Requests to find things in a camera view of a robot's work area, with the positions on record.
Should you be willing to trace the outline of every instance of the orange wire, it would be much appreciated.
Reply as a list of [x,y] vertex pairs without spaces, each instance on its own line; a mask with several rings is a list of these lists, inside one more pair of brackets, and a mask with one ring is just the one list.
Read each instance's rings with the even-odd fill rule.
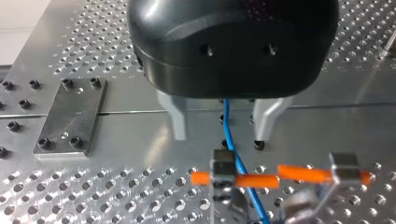
[[[193,185],[209,185],[209,172],[194,172],[191,174]],[[235,185],[239,188],[279,188],[279,181],[276,175],[239,175],[236,177]]]
[[[308,169],[301,166],[278,165],[277,171],[280,178],[290,180],[303,180],[311,183],[332,183],[332,172],[320,169]],[[368,185],[371,182],[369,172],[361,172],[361,183]]]

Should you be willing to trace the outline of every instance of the metal bracket plate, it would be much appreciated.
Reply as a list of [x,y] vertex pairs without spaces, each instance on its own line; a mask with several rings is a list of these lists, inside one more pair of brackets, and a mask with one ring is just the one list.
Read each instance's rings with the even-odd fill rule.
[[64,79],[33,153],[38,158],[86,156],[106,87],[105,78]]

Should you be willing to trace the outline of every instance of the aluminum breadboard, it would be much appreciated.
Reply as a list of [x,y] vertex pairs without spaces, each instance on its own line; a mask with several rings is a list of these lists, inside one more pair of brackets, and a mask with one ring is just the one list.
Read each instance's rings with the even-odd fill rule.
[[[289,110],[264,151],[253,147],[250,110],[232,112],[232,131],[251,173],[274,174],[280,163],[328,168],[330,151],[355,151],[374,183],[343,189],[327,207],[330,218],[319,217],[318,223],[392,224],[396,121],[389,118],[394,109]],[[190,172],[208,171],[211,150],[224,136],[218,112],[191,112],[189,119],[195,137],[177,142],[165,113],[103,116],[90,157],[43,161],[34,158],[32,148],[45,119],[16,119],[23,127],[19,133],[8,131],[10,120],[1,119],[0,142],[12,153],[0,163],[0,220],[208,223],[208,188],[192,186]],[[257,191],[268,215],[277,218],[283,200],[306,187],[281,181],[280,189]]]

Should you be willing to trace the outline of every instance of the blue wire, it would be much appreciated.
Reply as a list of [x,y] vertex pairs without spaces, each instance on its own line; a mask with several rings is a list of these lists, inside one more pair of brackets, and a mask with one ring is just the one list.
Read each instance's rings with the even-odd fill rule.
[[[230,112],[230,105],[229,105],[228,99],[224,99],[223,126],[224,126],[225,140],[227,141],[228,149],[230,149],[230,151],[233,151],[235,153],[236,169],[238,170],[239,174],[246,175],[248,173],[247,168],[245,167],[244,163],[242,163],[241,158],[239,158],[239,155],[236,152],[235,147],[233,145],[233,137],[231,135],[230,126],[228,123],[229,112]],[[270,221],[265,213],[264,208],[262,207],[262,202],[260,202],[260,199],[259,199],[259,196],[257,195],[256,190],[253,188],[247,188],[247,193],[248,193],[250,200],[252,201],[254,207],[256,208],[257,215],[259,216],[259,219],[261,220],[262,224],[270,224]]]

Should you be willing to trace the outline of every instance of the hex socket screw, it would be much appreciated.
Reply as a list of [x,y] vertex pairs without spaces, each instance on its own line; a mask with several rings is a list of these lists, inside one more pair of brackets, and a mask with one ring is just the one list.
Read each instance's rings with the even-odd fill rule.
[[253,146],[256,150],[264,150],[265,142],[264,141],[254,141]]
[[8,150],[5,147],[0,147],[0,159],[5,158],[8,155]]
[[41,138],[37,141],[37,146],[44,150],[50,149],[50,140],[48,138]]
[[37,80],[31,80],[29,82],[29,86],[30,88],[32,88],[33,90],[37,90],[38,88],[40,88],[40,83]]
[[222,140],[221,141],[221,149],[228,149],[228,144],[227,144],[227,140]]
[[62,80],[62,85],[64,85],[64,87],[67,89],[73,88],[73,80],[70,78],[65,78]]
[[20,125],[17,121],[11,121],[11,122],[7,125],[7,128],[8,128],[11,132],[15,133],[15,132],[17,132],[17,131],[20,130],[21,125]]
[[4,87],[4,89],[6,89],[6,91],[14,89],[14,84],[12,84],[10,81],[5,81],[1,85]]
[[99,89],[99,88],[102,87],[102,84],[100,83],[100,80],[99,80],[99,78],[97,78],[97,77],[91,78],[90,84],[91,84],[91,86],[92,86],[94,89]]
[[220,115],[219,123],[222,125],[224,123],[224,115]]
[[69,141],[69,144],[73,148],[82,148],[83,145],[81,138],[78,136],[72,137]]
[[18,104],[20,105],[20,108],[22,108],[22,109],[30,108],[30,102],[27,100],[21,100]]

